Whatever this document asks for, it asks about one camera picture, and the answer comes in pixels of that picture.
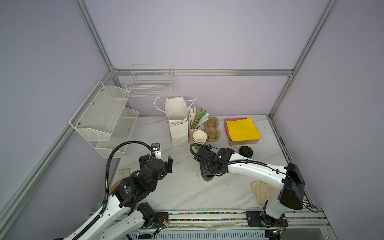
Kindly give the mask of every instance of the cardboard box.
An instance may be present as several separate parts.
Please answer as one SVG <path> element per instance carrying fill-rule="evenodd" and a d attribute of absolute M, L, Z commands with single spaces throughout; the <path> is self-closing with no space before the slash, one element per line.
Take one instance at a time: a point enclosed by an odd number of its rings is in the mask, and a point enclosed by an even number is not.
<path fill-rule="evenodd" d="M 228 138 L 228 144 L 229 146 L 236 146 L 236 145 L 246 145 L 246 144 L 256 144 L 259 139 L 254 139 L 254 140 L 246 140 L 246 141 L 232 141 L 228 134 L 227 134 L 227 122 L 224 120 L 224 130 L 225 130 L 225 135 L 227 136 Z"/>

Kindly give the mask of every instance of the lavender wall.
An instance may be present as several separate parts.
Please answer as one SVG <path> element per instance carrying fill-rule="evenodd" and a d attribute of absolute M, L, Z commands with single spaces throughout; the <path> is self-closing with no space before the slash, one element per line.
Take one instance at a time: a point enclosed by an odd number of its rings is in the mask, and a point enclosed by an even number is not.
<path fill-rule="evenodd" d="M 119 77 L 122 86 L 127 80 Z M 210 114 L 268 114 L 286 80 L 286 76 L 175 76 L 173 96 L 198 98 L 193 106 Z M 139 115 L 163 115 L 154 107 L 155 98 L 130 97 L 128 101 Z M 157 101 L 156 106 L 164 109 Z"/>
<path fill-rule="evenodd" d="M 275 116 L 339 240 L 382 238 L 383 42 L 383 1 L 340 1 Z"/>
<path fill-rule="evenodd" d="M 117 68 L 292 69 L 327 0 L 87 0 Z"/>
<path fill-rule="evenodd" d="M 106 72 L 72 0 L 0 2 L 0 211 Z M 66 237 L 99 207 L 105 159 L 78 134 L 7 240 Z"/>
<path fill-rule="evenodd" d="M 327 1 L 86 2 L 117 68 L 292 69 Z M 285 81 L 281 76 L 176 77 L 174 96 L 199 97 L 196 104 L 212 114 L 266 114 Z M 127 78 L 120 82 L 125 86 Z M 140 115 L 159 115 L 153 99 L 129 103 Z"/>

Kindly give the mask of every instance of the pink paper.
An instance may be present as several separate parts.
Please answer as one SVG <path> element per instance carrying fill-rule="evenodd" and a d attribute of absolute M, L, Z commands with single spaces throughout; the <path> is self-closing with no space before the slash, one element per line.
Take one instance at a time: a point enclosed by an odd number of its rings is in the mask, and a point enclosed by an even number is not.
<path fill-rule="evenodd" d="M 225 121 L 226 122 L 232 122 L 232 121 L 239 121 L 239 120 L 243 120 L 243 119 L 246 119 L 246 118 L 227 118 Z M 227 126 L 225 127 L 225 131 L 227 132 L 227 135 L 229 136 L 229 139 L 232 140 L 231 135 L 229 134 L 229 130 L 228 130 Z"/>

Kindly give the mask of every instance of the paper cup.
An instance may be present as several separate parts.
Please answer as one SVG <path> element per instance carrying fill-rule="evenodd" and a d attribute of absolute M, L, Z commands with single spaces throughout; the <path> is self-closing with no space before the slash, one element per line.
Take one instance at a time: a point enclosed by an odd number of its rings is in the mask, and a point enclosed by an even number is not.
<path fill-rule="evenodd" d="M 193 142 L 197 144 L 204 145 L 207 141 L 207 133 L 202 130 L 197 130 L 193 133 Z"/>

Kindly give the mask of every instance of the white wire shelf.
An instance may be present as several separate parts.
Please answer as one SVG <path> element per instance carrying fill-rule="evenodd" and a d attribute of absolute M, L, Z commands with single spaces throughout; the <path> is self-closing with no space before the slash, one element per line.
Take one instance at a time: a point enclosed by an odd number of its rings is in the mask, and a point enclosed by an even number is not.
<path fill-rule="evenodd" d="M 174 76 L 172 65 L 131 65 L 125 85 L 132 97 L 171 96 Z"/>
<path fill-rule="evenodd" d="M 138 115 L 139 112 L 137 111 L 131 110 L 129 108 L 123 108 L 121 117 L 116 123 L 116 127 L 112 133 L 111 138 L 107 142 L 98 142 L 95 147 L 96 151 L 98 151 L 104 158 L 108 158 L 112 150 L 117 145 L 128 141 L 131 138 L 133 127 Z M 113 157 L 121 158 L 124 155 L 126 149 L 127 145 L 122 146 L 118 151 L 116 151 Z"/>
<path fill-rule="evenodd" d="M 117 145 L 130 139 L 139 112 L 125 107 L 129 91 L 101 82 L 95 88 L 100 90 L 82 115 L 78 109 L 70 125 L 103 158 L 108 158 Z M 121 158 L 126 148 L 121 147 L 113 157 Z"/>

